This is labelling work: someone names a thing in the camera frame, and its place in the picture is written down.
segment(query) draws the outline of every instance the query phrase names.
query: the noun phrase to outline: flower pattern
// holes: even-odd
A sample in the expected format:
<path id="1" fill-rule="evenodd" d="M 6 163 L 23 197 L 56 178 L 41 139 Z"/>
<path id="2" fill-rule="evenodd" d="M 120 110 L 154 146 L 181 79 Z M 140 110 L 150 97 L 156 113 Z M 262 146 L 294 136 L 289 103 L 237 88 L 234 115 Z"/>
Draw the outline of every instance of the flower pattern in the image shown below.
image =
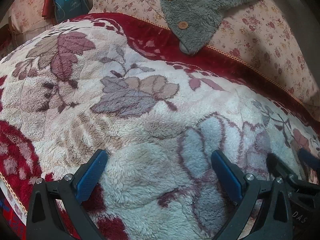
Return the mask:
<path id="1" fill-rule="evenodd" d="M 43 21 L 44 0 L 15 0 L 11 5 L 12 27 L 16 33 L 24 33 L 34 24 Z"/>
<path id="2" fill-rule="evenodd" d="M 93 0 L 91 12 L 121 12 L 167 27 L 160 0 Z M 318 87 L 273 0 L 231 9 L 209 44 L 258 69 L 300 99 L 320 120 Z"/>
<path id="3" fill-rule="evenodd" d="M 20 210 L 20 208 L 18 207 L 17 204 L 14 204 L 14 211 L 16 212 L 16 214 L 17 214 L 20 218 L 22 218 L 21 210 Z"/>

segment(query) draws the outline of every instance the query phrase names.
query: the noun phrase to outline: fleece blanket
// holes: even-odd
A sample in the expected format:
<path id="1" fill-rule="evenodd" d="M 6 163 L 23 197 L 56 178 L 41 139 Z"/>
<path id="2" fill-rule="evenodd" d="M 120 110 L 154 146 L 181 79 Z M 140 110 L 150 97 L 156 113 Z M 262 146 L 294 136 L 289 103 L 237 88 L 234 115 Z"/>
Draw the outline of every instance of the fleece blanket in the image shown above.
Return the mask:
<path id="1" fill-rule="evenodd" d="M 160 0 L 168 26 L 180 40 L 180 49 L 194 54 L 208 43 L 232 7 L 252 0 Z"/>
<path id="2" fill-rule="evenodd" d="M 38 177 L 74 173 L 98 148 L 110 159 L 83 207 L 110 240 L 212 238 L 233 210 L 211 169 L 216 149 L 262 179 L 274 152 L 317 183 L 296 151 L 318 156 L 320 125 L 297 99 L 212 47 L 183 54 L 149 22 L 59 24 L 5 57 L 0 77 L 0 176 L 23 221 Z"/>

